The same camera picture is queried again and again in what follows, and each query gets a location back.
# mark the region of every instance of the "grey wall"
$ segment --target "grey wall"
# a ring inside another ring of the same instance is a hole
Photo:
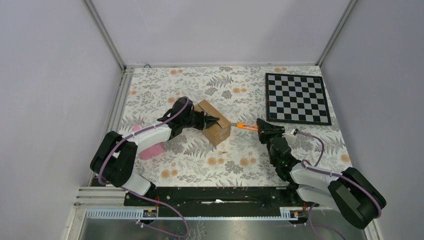
[[[94,0],[125,63],[315,63],[349,0]]]
[[[362,0],[322,74],[353,165],[385,196],[385,240],[422,239],[424,2]]]
[[[57,240],[119,70],[80,0],[1,0],[0,33],[0,239]]]

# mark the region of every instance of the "floral patterned mat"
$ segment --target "floral patterned mat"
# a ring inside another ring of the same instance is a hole
[[[206,99],[230,122],[255,124],[256,118],[266,119],[265,73],[321,76],[318,66],[136,68],[120,133],[130,133],[135,125],[151,125],[183,96],[194,104]],[[319,136],[325,143],[319,167],[341,171],[351,163],[332,103],[327,100],[331,126],[272,124]],[[152,159],[137,156],[134,165],[135,171],[157,186],[287,185],[277,176],[266,146],[253,131],[232,127],[231,136],[214,148],[199,131],[184,129],[164,146],[165,152]],[[306,136],[299,136],[292,146],[296,158],[312,163],[320,150],[319,143]]]

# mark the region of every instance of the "cardboard box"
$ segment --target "cardboard box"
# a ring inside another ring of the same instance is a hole
[[[228,138],[231,134],[231,122],[228,121],[218,110],[208,101],[203,100],[194,106],[194,110],[219,118],[218,123],[208,129],[200,131],[215,147]]]

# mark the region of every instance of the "pink object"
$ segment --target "pink object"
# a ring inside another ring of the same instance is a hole
[[[140,129],[141,129],[140,125],[134,126],[132,128],[133,131],[138,131]],[[155,145],[153,145],[149,148],[144,149],[143,151],[140,152],[139,155],[143,160],[149,160],[153,157],[158,156],[159,154],[161,154],[163,152],[165,152],[165,148],[164,148],[164,145],[160,142],[160,143],[155,144]]]

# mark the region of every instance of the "chessboard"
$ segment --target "chessboard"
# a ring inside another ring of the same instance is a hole
[[[322,77],[266,73],[265,86],[267,121],[332,124]]]

